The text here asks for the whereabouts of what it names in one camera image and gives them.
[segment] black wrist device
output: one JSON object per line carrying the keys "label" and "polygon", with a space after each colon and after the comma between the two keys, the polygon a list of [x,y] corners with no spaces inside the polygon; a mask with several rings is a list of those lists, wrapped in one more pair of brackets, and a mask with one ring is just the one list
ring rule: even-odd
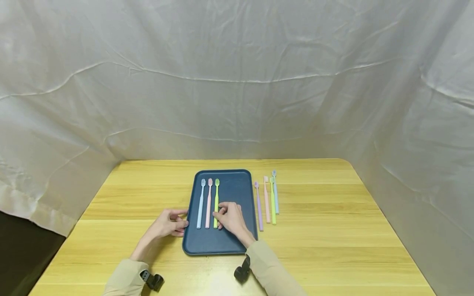
{"label": "black wrist device", "polygon": [[242,266],[236,268],[234,271],[234,277],[241,284],[245,283],[250,275],[250,257],[245,255],[245,260],[242,263]]}
{"label": "black wrist device", "polygon": [[148,271],[148,270],[143,270],[140,272],[140,276],[142,280],[146,283],[146,285],[151,289],[156,292],[158,292],[161,288],[161,286],[164,283],[164,278],[160,276],[159,274],[155,274],[154,276]]}

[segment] hand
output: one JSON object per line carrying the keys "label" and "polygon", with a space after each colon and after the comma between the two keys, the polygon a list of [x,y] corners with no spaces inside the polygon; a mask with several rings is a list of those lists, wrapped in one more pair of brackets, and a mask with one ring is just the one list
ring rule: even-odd
{"label": "hand", "polygon": [[222,202],[219,204],[219,212],[213,212],[212,215],[217,219],[218,228],[229,230],[238,240],[248,248],[255,238],[245,225],[242,207],[235,202]]}
{"label": "hand", "polygon": [[151,239],[164,237],[167,235],[182,237],[184,229],[188,226],[188,221],[183,220],[179,215],[187,214],[188,210],[165,209],[158,218],[151,224],[144,236]]}
{"label": "hand", "polygon": [[137,247],[130,255],[134,261],[145,261],[153,249],[154,240],[167,235],[182,237],[188,221],[184,221],[179,215],[187,214],[188,210],[165,209],[158,218],[150,225]]}

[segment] tray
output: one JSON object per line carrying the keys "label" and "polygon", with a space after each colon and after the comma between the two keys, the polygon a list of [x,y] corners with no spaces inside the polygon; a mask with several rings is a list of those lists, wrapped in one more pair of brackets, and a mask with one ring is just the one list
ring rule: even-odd
{"label": "tray", "polygon": [[[212,178],[211,187],[211,217],[210,228],[205,228],[207,196],[209,192],[208,179]],[[201,197],[201,180],[206,180],[204,187],[204,202],[202,205],[201,229],[197,229],[199,199]],[[189,202],[189,226],[184,230],[182,240],[183,251],[190,256],[244,254],[245,247],[225,228],[214,229],[214,199],[216,195],[216,179],[219,179],[219,202],[234,201],[242,206],[247,228],[258,239],[257,222],[255,220],[254,191],[252,175],[247,170],[202,170],[194,177],[191,200]]]}

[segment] light blue toothbrush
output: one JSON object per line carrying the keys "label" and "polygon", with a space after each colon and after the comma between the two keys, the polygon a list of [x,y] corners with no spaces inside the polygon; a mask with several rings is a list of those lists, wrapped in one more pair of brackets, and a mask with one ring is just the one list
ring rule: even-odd
{"label": "light blue toothbrush", "polygon": [[278,191],[276,191],[276,171],[272,171],[272,176],[275,179],[275,182],[273,183],[273,190],[275,191],[275,212],[277,215],[280,214],[280,209],[278,207]]}
{"label": "light blue toothbrush", "polygon": [[201,229],[201,222],[202,222],[202,204],[204,203],[204,186],[206,186],[206,180],[201,180],[201,197],[199,198],[199,210],[198,210],[198,223],[196,225],[197,229]]}

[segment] toothbrush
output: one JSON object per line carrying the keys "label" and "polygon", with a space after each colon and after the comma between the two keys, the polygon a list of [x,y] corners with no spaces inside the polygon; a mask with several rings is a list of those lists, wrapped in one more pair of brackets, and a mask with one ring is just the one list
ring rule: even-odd
{"label": "toothbrush", "polygon": [[274,179],[273,190],[275,191],[275,211],[276,211],[276,214],[279,215],[280,214],[280,209],[278,207],[278,191],[276,191],[276,171],[275,170],[273,170],[272,176],[273,176],[273,179]]}
{"label": "toothbrush", "polygon": [[209,185],[209,194],[208,194],[208,207],[206,210],[206,228],[209,228],[209,218],[210,218],[210,189],[212,187],[212,179],[209,178],[208,180],[208,185]]}
{"label": "toothbrush", "polygon": [[268,192],[266,191],[266,184],[268,183],[268,177],[264,176],[264,196],[265,196],[265,217],[267,219],[267,223],[270,223],[270,206],[268,202]]}
{"label": "toothbrush", "polygon": [[258,193],[258,182],[255,181],[255,189],[257,191],[257,209],[258,209],[258,225],[260,226],[260,231],[264,230],[264,223],[262,221],[262,208],[260,207],[260,195]]}
{"label": "toothbrush", "polygon": [[272,193],[272,224],[276,225],[276,212],[275,212],[275,193],[273,192],[273,185],[275,183],[275,177],[270,177],[270,191]]}
{"label": "toothbrush", "polygon": [[[216,179],[216,198],[214,199],[214,212],[219,211],[219,179]],[[217,229],[217,219],[214,218],[214,228]]]}
{"label": "toothbrush", "polygon": [[199,211],[198,211],[198,223],[196,225],[197,229],[201,229],[201,222],[202,222],[202,203],[204,201],[204,186],[206,186],[206,180],[201,180],[201,197],[199,198]]}

